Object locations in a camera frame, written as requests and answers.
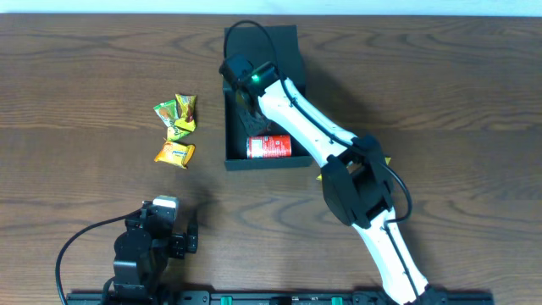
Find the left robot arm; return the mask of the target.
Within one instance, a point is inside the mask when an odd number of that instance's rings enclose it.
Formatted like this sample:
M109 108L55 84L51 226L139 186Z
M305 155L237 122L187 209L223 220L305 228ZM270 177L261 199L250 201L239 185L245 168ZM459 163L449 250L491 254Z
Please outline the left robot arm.
M113 245L114 277L104 284L101 304L175 304L178 296L161 282L171 258L183 259L198 248L197 213L185 232L174 233L177 207L173 197L145 201L124 220L126 232Z

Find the red chips can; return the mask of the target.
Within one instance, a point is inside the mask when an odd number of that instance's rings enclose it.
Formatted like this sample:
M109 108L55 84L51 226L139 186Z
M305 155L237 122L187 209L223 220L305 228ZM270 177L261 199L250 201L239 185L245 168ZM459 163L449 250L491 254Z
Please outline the red chips can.
M288 158L292 155L291 138L280 136L251 136L246 140L248 158Z

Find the orange biscuit packet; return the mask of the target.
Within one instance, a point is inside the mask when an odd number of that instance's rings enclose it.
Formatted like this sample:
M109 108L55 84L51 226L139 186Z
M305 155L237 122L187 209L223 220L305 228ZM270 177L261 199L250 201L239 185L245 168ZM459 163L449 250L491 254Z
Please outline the orange biscuit packet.
M166 141L154 161L172 164L185 169L195 150L195 145L183 145L174 141Z

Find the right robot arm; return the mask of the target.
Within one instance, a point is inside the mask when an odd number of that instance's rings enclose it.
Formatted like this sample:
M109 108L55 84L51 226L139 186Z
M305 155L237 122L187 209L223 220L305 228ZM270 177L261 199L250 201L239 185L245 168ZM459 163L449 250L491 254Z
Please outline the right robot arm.
M328 119L277 64L254 68L237 54L223 61L219 73L246 108L285 129L313 157L321 170L325 203L364 241L389 298L398 304L428 303L429 282L399 230L411 214L396 214L392 192L399 186L408 207L412 196L386 163L379 142L373 136L358 137Z

